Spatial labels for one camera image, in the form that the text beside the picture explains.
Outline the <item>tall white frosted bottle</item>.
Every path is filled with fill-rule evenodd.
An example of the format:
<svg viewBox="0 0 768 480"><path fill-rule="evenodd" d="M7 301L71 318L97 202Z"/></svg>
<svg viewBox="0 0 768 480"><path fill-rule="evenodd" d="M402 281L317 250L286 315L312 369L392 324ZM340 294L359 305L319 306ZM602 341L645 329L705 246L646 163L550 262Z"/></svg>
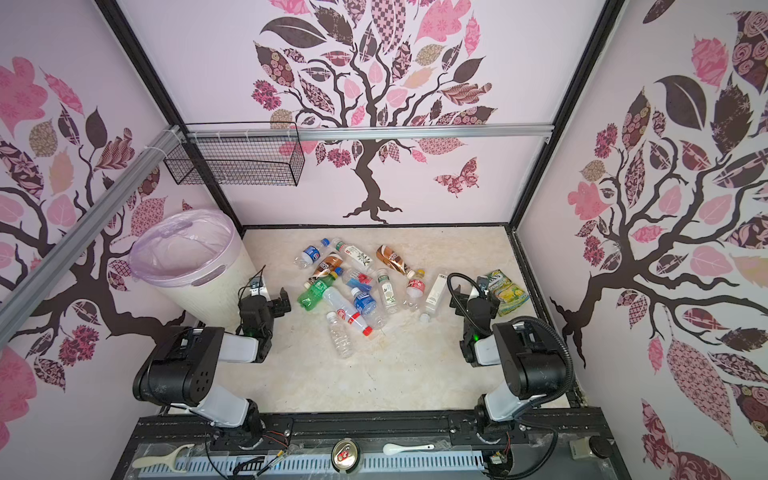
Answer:
<svg viewBox="0 0 768 480"><path fill-rule="evenodd" d="M431 288L424 300L423 309L419 316L419 319L422 322L427 322L436 317L438 308L446 290L447 276L447 273L438 273L435 277Z"/></svg>

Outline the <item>clear bottle yellow cap red label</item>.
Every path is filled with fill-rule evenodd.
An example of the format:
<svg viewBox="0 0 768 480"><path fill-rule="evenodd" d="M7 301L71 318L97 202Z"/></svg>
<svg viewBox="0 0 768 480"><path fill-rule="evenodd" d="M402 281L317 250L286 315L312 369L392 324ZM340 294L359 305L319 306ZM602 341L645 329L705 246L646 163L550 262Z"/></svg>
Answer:
<svg viewBox="0 0 768 480"><path fill-rule="evenodd" d="M408 274L408 282L405 290L404 305L411 311L415 311L425 291L425 272L423 269L413 270Z"/></svg>

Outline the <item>clear bottle green band label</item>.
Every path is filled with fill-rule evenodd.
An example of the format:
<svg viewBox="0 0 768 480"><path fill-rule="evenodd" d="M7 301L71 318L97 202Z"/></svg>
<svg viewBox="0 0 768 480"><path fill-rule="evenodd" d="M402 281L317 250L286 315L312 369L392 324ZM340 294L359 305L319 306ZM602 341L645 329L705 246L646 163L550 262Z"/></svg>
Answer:
<svg viewBox="0 0 768 480"><path fill-rule="evenodd" d="M399 303L395 295L394 285L386 269L379 269L375 273L375 278L380 290L383 308L389 314L398 312Z"/></svg>

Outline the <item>Pocari Sweat bottle blue label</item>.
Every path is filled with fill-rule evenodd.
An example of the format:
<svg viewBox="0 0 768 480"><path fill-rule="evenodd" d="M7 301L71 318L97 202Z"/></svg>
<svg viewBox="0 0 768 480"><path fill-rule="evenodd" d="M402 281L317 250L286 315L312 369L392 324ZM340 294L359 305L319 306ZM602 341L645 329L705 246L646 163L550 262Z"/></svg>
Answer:
<svg viewBox="0 0 768 480"><path fill-rule="evenodd" d="M351 289L353 296L353 305L363 316L365 321L374 330L381 330L386 322L383 316L383 309L378 306L377 301L368 292L357 287Z"/></svg>

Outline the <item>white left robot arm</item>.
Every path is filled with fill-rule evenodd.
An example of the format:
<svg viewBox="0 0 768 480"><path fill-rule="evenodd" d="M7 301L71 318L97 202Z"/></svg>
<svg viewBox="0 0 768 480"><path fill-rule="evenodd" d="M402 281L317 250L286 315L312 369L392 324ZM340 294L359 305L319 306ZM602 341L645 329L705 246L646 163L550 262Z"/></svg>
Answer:
<svg viewBox="0 0 768 480"><path fill-rule="evenodd" d="M285 289L269 299L249 294L238 300L240 325L175 327L156 346L137 372L132 386L139 401L175 407L202 417L213 426L259 439L265 431L258 406L215 381L221 363L259 364L266 360L274 321L292 310Z"/></svg>

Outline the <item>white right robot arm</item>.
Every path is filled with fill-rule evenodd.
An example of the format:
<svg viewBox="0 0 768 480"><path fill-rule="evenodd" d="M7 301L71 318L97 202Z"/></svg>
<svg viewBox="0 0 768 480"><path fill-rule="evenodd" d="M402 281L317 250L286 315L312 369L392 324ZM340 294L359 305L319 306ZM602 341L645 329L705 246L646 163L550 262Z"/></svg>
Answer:
<svg viewBox="0 0 768 480"><path fill-rule="evenodd" d="M481 395L475 407L481 426L515 422L572 388L572 357L547 322L531 316L494 322L498 309L488 298L450 295L451 308L463 317L459 347L464 360L475 368L499 366L503 374L503 382Z"/></svg>

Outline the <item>green Fox's candy bag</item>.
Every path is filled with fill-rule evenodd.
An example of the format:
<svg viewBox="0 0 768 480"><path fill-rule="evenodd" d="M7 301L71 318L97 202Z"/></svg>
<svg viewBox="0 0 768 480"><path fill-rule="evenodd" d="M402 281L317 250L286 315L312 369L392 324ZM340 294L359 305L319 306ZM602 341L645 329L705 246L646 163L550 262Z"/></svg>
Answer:
<svg viewBox="0 0 768 480"><path fill-rule="evenodd" d="M528 292L512 281L502 270L486 274L488 291L498 300L498 315L505 316L520 308L529 300Z"/></svg>

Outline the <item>clear unlabelled bottle white cap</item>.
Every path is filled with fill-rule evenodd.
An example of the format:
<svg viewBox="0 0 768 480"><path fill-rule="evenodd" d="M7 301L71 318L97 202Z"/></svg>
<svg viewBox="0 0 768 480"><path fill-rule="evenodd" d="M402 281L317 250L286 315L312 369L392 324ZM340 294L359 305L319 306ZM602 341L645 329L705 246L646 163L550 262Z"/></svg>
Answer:
<svg viewBox="0 0 768 480"><path fill-rule="evenodd" d="M340 319L336 312L327 313L326 321L331 342L336 354L341 359L350 358L354 354L354 348L347 334L344 322Z"/></svg>

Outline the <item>brown nescafe bottle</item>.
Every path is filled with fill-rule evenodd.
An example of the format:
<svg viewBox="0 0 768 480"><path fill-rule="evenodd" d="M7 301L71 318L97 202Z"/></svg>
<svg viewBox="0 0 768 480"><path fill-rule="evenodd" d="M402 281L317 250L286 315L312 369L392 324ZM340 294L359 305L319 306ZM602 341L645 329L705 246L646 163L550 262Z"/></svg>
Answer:
<svg viewBox="0 0 768 480"><path fill-rule="evenodd" d="M329 253L319 262L314 272L308 277L309 284L313 284L318 279L329 276L330 273L339 268L342 263L343 259L337 252Z"/></svg>
<svg viewBox="0 0 768 480"><path fill-rule="evenodd" d="M376 250L376 256L386 267L404 275L406 278L412 278L415 275L415 271L391 246L379 246Z"/></svg>

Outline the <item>clear Fiji water bottle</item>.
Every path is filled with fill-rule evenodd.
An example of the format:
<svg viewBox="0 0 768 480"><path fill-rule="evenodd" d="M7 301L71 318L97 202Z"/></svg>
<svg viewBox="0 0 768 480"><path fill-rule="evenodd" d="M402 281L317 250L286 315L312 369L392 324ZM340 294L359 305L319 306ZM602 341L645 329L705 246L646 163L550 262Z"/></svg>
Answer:
<svg viewBox="0 0 768 480"><path fill-rule="evenodd" d="M349 268L342 274L343 282L350 288L357 288L362 292L370 292L372 278L357 269Z"/></svg>

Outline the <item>brown Nescafe bottle right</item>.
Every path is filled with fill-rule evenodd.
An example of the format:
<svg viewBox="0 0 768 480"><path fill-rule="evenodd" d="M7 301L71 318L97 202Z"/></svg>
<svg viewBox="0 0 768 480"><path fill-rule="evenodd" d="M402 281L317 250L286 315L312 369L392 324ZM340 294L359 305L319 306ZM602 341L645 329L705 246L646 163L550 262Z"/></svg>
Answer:
<svg viewBox="0 0 768 480"><path fill-rule="evenodd" d="M376 256L386 267L404 275L406 278L412 278L415 275L415 271L391 246L379 246L376 250Z"/></svg>

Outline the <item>white flower label tea bottle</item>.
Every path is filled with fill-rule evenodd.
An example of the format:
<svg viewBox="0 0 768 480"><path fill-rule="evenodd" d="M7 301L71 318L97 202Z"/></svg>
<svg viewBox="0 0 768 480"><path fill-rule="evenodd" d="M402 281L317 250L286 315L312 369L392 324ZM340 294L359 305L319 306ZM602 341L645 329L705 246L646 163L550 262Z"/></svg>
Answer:
<svg viewBox="0 0 768 480"><path fill-rule="evenodd" d="M333 239L331 246L361 270L368 271L373 265L373 259L368 254L359 247L349 244L340 238Z"/></svg>

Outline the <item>white plastic spoon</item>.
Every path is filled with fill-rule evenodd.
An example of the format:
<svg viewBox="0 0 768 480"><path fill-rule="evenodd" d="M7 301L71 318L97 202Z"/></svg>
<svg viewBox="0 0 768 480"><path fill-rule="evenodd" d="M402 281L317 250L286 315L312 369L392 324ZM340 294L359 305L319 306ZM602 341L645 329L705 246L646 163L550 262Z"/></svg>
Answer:
<svg viewBox="0 0 768 480"><path fill-rule="evenodd" d="M386 456L394 456L406 452L432 451L436 446L432 443L422 445L400 445L387 443L382 447L382 453Z"/></svg>

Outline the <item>white vegetable peeler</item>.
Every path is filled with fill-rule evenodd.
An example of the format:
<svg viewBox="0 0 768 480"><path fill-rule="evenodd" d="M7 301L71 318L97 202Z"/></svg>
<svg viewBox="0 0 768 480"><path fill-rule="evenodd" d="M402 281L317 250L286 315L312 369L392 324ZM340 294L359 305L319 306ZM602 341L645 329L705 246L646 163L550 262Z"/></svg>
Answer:
<svg viewBox="0 0 768 480"><path fill-rule="evenodd" d="M133 469L165 466L172 473L186 473L194 444L184 444L165 455L148 455L134 460Z"/></svg>

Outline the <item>small beige box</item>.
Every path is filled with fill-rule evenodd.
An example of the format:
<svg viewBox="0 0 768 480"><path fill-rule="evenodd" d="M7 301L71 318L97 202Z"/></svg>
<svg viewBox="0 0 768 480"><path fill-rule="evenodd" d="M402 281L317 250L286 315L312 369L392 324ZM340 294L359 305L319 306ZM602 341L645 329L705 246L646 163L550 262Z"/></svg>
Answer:
<svg viewBox="0 0 768 480"><path fill-rule="evenodd" d="M595 455L590 445L590 437L569 441L571 457L575 461L594 459Z"/></svg>

